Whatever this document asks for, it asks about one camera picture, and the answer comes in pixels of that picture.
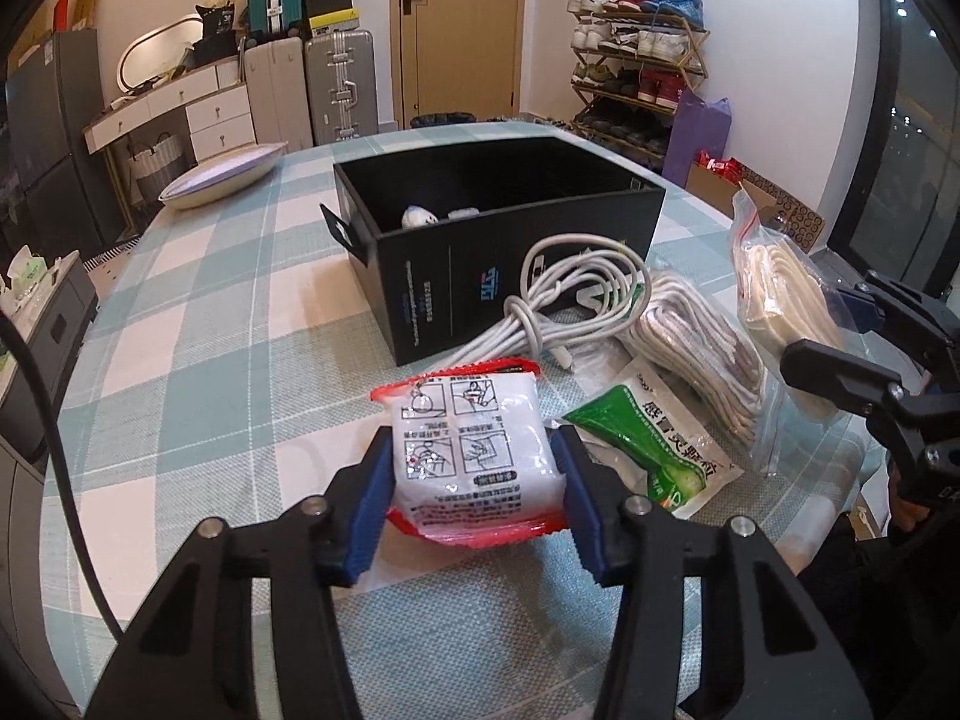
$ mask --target purple bag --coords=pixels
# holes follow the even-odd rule
[[[719,159],[727,147],[731,112],[727,98],[705,103],[693,91],[685,89],[673,119],[673,132],[664,160],[664,178],[677,186],[686,186],[690,163],[702,149]]]

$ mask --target green and white packet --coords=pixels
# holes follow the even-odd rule
[[[680,519],[743,473],[641,357],[564,419],[646,470],[648,497]]]

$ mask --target blue logo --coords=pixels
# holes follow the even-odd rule
[[[496,294],[500,290],[500,271],[491,268],[480,276],[480,299],[496,300]]]

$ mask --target gray refrigerator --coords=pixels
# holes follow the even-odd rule
[[[123,214],[102,154],[83,138],[104,108],[97,32],[55,32],[7,80],[11,148],[48,260],[89,259],[116,244]]]

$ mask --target checkered tablecloth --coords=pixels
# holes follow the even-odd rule
[[[80,518],[107,598],[128,620],[192,528],[276,517],[359,461],[376,426],[377,385],[396,368],[320,204],[337,208],[332,165],[384,151],[489,138],[560,137],[653,177],[568,133],[475,124],[378,135],[301,151],[230,199],[165,209],[90,329],[64,401]],[[654,252],[734,308],[728,220],[669,186]],[[544,416],[584,399],[616,365],[576,376],[546,364]],[[789,425],[789,413],[781,420]],[[779,475],[744,474],[698,515],[750,514],[802,567],[848,497],[867,451],[863,421],[823,435],[784,429]],[[40,570],[47,635],[78,704],[113,642],[69,545],[52,477]],[[569,533],[474,553],[388,525],[373,570],[337,595],[350,673],[365,717],[585,716],[613,636],[619,592],[592,584]],[[685,623],[695,659],[696,584]],[[279,717],[269,586],[254,589],[257,699]],[[685,671],[688,689],[695,668]]]

